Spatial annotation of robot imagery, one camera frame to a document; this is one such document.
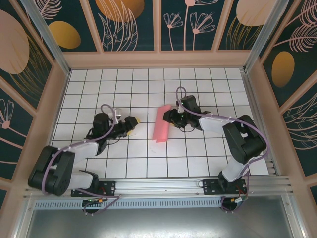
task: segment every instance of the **pink object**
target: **pink object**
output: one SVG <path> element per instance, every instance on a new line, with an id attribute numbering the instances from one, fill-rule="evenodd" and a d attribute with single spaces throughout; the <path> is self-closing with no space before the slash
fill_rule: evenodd
<path id="1" fill-rule="evenodd" d="M 168 139 L 169 123 L 163 120 L 163 116 L 164 113 L 166 113 L 168 110 L 171 110 L 171 108 L 171 105 L 158 108 L 152 137 L 152 140 L 156 140 L 156 143 L 166 142 Z"/>

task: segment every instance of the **yellow object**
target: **yellow object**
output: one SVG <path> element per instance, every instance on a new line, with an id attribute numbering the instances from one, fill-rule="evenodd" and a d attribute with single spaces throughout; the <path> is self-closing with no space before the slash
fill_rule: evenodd
<path id="1" fill-rule="evenodd" d="M 276 0 L 239 0 L 238 21 L 245 26 L 262 26 L 271 13 Z"/>
<path id="2" fill-rule="evenodd" d="M 21 24 L 0 10 L 0 68 L 7 73 L 21 73 L 29 61 L 28 36 Z"/>
<path id="3" fill-rule="evenodd" d="M 279 87 L 284 87 L 292 78 L 295 69 L 293 56 L 286 51 L 278 53 L 272 66 L 272 81 Z"/>
<path id="4" fill-rule="evenodd" d="M 99 10 L 112 21 L 123 22 L 128 21 L 128 17 L 122 7 L 121 2 L 124 4 L 126 11 L 128 9 L 137 18 L 144 10 L 144 0 L 96 0 Z"/>
<path id="5" fill-rule="evenodd" d="M 49 29 L 53 34 L 59 46 L 67 49 L 74 49 L 81 43 L 78 31 L 70 24 L 64 21 L 55 21 L 49 25 Z"/>

